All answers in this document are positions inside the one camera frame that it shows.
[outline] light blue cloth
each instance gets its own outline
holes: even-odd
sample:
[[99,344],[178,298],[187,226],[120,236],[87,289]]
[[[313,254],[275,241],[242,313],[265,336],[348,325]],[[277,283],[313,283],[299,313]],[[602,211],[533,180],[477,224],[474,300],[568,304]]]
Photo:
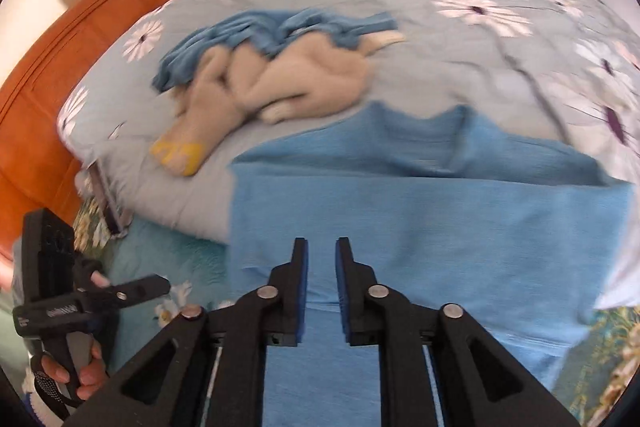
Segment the light blue cloth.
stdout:
[[163,92],[191,82],[200,57],[216,44],[233,49],[249,39],[258,51],[271,58],[310,31],[328,33],[336,46],[354,50],[361,35],[396,28],[396,21],[387,13],[355,19],[316,8],[248,10],[185,37],[160,61],[153,86]]
[[465,106],[416,120],[373,103],[233,168],[236,295],[264,284],[293,238],[309,240],[306,334],[300,348],[270,350],[266,427],[375,425],[377,353],[347,348],[340,331],[338,237],[411,301],[464,306],[551,387],[588,333],[632,197],[592,158],[506,134]]
[[169,279],[169,295],[120,311],[120,324],[109,370],[115,372],[160,331],[156,306],[175,313],[187,303],[215,309],[228,298],[226,247],[198,239],[135,216],[127,237],[111,243],[107,275],[113,284],[157,273]]

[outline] human hand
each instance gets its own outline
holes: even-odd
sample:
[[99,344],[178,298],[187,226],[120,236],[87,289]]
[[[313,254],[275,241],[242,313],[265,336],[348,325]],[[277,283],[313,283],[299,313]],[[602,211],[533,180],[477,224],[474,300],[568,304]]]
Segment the human hand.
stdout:
[[[100,272],[94,272],[91,280],[96,286],[105,288],[110,286],[110,281]],[[100,344],[94,340],[91,346],[92,360],[89,365],[84,366],[78,373],[81,386],[78,388],[78,398],[80,400],[88,400],[100,387],[109,379],[102,360],[102,348]],[[49,378],[58,383],[69,383],[69,373],[58,362],[50,356],[42,357],[42,368]]]

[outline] bed frame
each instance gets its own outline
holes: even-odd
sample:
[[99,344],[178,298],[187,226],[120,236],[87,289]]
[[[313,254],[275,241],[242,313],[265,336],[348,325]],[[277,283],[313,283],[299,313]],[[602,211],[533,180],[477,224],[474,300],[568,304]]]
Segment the bed frame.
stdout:
[[43,33],[0,88],[0,261],[13,258],[26,212],[48,206],[73,222],[80,164],[58,138],[58,112],[111,44],[166,1],[80,0]]

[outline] plush toy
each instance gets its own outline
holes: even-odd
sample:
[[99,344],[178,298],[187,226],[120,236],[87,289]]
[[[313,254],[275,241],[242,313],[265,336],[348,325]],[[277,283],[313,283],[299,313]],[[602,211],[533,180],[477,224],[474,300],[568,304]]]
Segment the plush toy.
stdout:
[[172,89],[177,120],[150,153],[169,172],[191,176],[247,118],[277,123],[345,110],[367,88],[365,56],[402,40],[396,31],[366,34],[352,51],[309,32],[271,62],[249,41],[233,51],[214,46],[202,55],[193,81]]

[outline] bed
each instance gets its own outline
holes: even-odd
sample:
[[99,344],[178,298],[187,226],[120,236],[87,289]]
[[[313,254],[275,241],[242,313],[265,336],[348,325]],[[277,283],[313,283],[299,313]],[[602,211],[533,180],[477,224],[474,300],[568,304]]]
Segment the bed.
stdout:
[[30,48],[0,89],[0,254],[12,258],[22,216],[48,206],[72,223],[80,163],[56,129],[65,100],[136,20],[167,0],[81,0]]
[[[357,18],[388,12],[406,42],[370,58],[370,89],[350,111],[276,125],[252,120],[194,176],[163,169],[148,154],[174,122],[171,97],[150,87],[162,57],[197,28],[237,12],[306,7]],[[164,226],[229,243],[234,177],[227,166],[236,156],[343,120],[374,101],[417,118],[468,103],[506,132],[572,144],[613,177],[638,184],[637,48],[638,36],[598,0],[171,0],[100,57],[58,125],[76,157],[100,160],[120,204]],[[630,227],[598,307],[640,302],[638,231]]]

